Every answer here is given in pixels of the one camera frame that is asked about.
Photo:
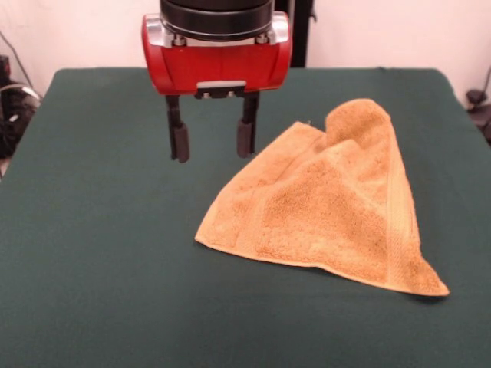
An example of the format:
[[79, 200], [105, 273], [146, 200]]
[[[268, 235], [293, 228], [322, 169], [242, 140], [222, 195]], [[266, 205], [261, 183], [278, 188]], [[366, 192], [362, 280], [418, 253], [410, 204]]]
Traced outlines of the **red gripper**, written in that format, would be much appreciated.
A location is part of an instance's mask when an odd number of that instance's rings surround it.
[[255, 133], [260, 93], [281, 87], [292, 56], [292, 36], [286, 13], [276, 11], [272, 23], [258, 38], [241, 41], [201, 41], [185, 37], [176, 44], [176, 34], [160, 15], [143, 17], [143, 52], [153, 86], [166, 98], [171, 159], [189, 160], [189, 134], [180, 116], [180, 97], [222, 88], [242, 89], [242, 117], [237, 129], [237, 154], [255, 152]]

